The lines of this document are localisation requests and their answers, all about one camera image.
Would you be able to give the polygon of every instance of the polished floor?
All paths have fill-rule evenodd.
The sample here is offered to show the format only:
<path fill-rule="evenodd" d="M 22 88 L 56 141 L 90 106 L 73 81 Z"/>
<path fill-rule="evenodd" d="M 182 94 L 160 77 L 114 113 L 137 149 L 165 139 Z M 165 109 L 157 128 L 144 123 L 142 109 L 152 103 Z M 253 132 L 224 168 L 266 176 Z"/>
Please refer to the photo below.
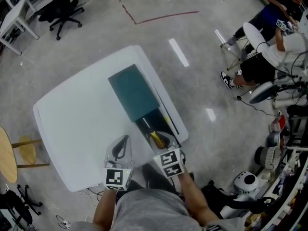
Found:
<path fill-rule="evenodd" d="M 264 144 L 273 118 L 236 101 L 248 89 L 226 89 L 219 78 L 226 70 L 219 46 L 262 7 L 259 0 L 90 0 L 85 12 L 75 16 L 83 27 L 67 23 L 60 41 L 56 30 L 50 32 L 47 22 L 35 18 L 30 26 L 40 39 L 23 33 L 14 44 L 23 54 L 5 49 L 0 61 L 0 125 L 12 141 L 21 135 L 39 137 L 32 111 L 37 100 L 99 59 L 140 45 L 189 132 L 183 144 L 188 170 L 194 171 L 200 187 L 213 179 L 227 188 L 242 170 L 255 167 L 254 152 Z M 151 20 L 179 13 L 185 14 Z M 173 51 L 172 38 L 188 66 Z M 270 102 L 257 107 L 273 112 Z M 37 150 L 39 161 L 49 161 L 43 146 Z M 0 177 L 3 192 L 6 181 Z M 40 230 L 61 230 L 55 215 L 74 222 L 91 220 L 94 214 L 89 198 L 71 193 L 53 165 L 19 170 L 18 183 L 28 184 L 35 199 L 44 203 L 42 215 L 34 216 Z"/>

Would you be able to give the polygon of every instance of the white table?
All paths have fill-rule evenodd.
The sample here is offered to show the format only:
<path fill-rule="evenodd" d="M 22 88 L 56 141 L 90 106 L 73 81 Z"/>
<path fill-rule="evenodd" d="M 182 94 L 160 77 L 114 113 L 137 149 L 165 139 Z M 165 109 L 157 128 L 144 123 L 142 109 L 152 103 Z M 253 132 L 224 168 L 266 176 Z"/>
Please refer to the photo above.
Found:
<path fill-rule="evenodd" d="M 159 109 L 178 141 L 188 138 L 177 110 L 141 47 L 124 48 L 70 77 L 33 107 L 47 152 L 70 191 L 103 181 L 105 151 L 122 135 L 131 137 L 135 166 L 153 157 L 149 143 L 130 121 L 108 81 L 110 76 L 133 64 L 160 103 Z"/>
<path fill-rule="evenodd" d="M 260 31 L 256 29 L 253 25 L 248 22 L 245 22 L 243 24 L 243 29 L 248 41 L 250 42 L 251 46 L 257 51 L 257 53 L 261 53 L 269 48 Z"/>
<path fill-rule="evenodd" d="M 39 36 L 36 35 L 34 31 L 32 31 L 27 24 L 27 22 L 22 18 L 21 14 L 23 11 L 23 8 L 25 6 L 26 0 L 20 0 L 18 4 L 13 7 L 8 14 L 5 16 L 3 23 L 0 28 L 0 42 L 4 44 L 6 47 L 10 48 L 12 51 L 14 51 L 16 54 L 21 55 L 21 52 L 18 51 L 13 47 L 12 44 L 10 44 L 8 41 L 3 39 L 2 37 L 4 34 L 15 24 L 16 22 L 19 22 L 35 39 L 39 39 Z"/>

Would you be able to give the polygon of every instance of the black shirt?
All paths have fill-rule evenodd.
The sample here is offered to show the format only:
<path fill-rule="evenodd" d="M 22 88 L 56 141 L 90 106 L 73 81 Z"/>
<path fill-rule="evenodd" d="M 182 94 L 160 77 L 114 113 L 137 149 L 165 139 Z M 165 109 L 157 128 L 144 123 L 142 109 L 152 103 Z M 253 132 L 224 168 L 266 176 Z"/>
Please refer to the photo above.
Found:
<path fill-rule="evenodd" d="M 288 15 L 290 15 L 294 20 L 300 21 L 303 12 L 301 11 L 301 9 L 300 9 L 300 7 L 297 3 L 293 2 L 292 0 L 276 0 L 276 1 L 281 3 L 282 5 L 284 5 L 287 8 L 287 14 Z M 284 13 L 275 4 L 270 3 L 267 6 L 272 7 L 271 9 L 275 10 L 276 13 L 278 13 L 278 15 L 281 19 L 284 18 L 284 21 L 287 20 L 284 16 Z"/>

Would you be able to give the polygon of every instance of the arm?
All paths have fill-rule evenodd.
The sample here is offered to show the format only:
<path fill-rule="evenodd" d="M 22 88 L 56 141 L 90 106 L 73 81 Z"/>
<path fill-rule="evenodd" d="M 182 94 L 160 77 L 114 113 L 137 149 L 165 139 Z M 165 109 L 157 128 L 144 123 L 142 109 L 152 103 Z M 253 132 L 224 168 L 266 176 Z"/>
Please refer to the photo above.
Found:
<path fill-rule="evenodd" d="M 275 40 L 276 40 L 277 49 L 279 51 L 285 51 L 285 48 L 284 48 L 284 45 L 283 45 L 283 37 L 281 35 L 281 30 L 279 28 L 276 28 Z"/>
<path fill-rule="evenodd" d="M 219 220 L 213 211 L 208 207 L 206 199 L 194 183 L 187 170 L 181 175 L 178 175 L 182 191 L 185 197 L 185 202 L 188 209 L 192 212 L 193 218 L 199 222 L 201 226 L 205 226 L 208 222 Z"/>
<path fill-rule="evenodd" d="M 114 218 L 116 191 L 105 190 L 100 202 L 97 205 L 93 224 L 102 231 L 109 231 Z"/>
<path fill-rule="evenodd" d="M 284 5 L 282 5 L 281 3 L 279 3 L 277 0 L 268 0 L 269 2 L 271 2 L 271 3 L 273 3 L 273 4 L 275 4 L 278 8 L 280 8 L 280 10 L 282 11 L 282 12 L 286 12 L 287 11 L 287 8 L 284 6 Z"/>

